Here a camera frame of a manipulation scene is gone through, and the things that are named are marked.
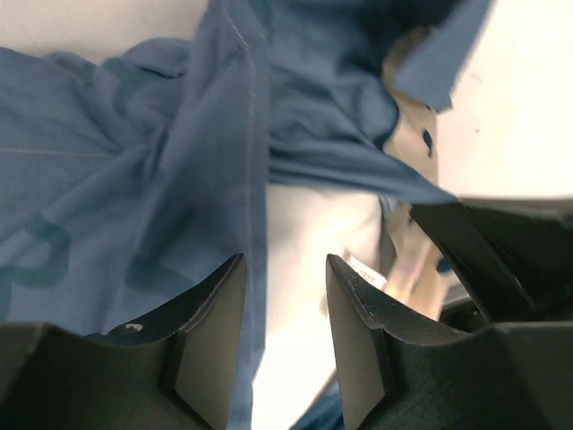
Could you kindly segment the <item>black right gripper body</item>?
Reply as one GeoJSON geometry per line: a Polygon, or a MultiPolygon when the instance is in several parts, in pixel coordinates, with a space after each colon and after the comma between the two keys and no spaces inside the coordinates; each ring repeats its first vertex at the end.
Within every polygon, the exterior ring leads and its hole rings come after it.
{"type": "Polygon", "coordinates": [[[410,214],[490,323],[572,319],[572,202],[469,199],[410,214]]]}

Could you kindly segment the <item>blue cartoon print pillowcase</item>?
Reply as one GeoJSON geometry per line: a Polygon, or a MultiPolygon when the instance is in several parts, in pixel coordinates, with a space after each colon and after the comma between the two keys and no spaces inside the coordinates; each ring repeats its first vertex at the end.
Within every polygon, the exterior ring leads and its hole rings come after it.
{"type": "Polygon", "coordinates": [[[449,202],[437,116],[490,6],[211,1],[193,39],[101,64],[3,49],[2,319],[108,331],[243,254],[226,428],[254,429],[268,187],[449,202]]]}

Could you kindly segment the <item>white pillow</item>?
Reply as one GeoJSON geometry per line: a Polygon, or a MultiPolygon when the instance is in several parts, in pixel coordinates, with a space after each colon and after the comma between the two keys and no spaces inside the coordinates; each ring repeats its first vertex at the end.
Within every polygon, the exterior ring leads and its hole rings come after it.
{"type": "Polygon", "coordinates": [[[382,209],[360,192],[267,189],[265,351],[253,382],[252,428],[341,429],[326,302],[326,257],[379,269],[382,209]]]}

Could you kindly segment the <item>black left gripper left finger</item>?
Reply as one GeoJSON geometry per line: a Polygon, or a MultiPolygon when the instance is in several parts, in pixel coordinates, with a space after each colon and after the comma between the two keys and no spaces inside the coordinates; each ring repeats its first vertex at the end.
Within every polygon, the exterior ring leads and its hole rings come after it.
{"type": "Polygon", "coordinates": [[[106,335],[3,325],[2,428],[225,428],[246,281],[246,261],[235,255],[106,335]]]}

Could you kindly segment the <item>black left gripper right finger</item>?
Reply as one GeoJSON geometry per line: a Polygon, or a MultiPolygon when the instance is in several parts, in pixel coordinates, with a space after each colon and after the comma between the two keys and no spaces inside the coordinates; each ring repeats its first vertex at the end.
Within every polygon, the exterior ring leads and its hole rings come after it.
{"type": "Polygon", "coordinates": [[[466,333],[399,303],[336,255],[326,272],[347,428],[571,428],[570,323],[466,333]]]}

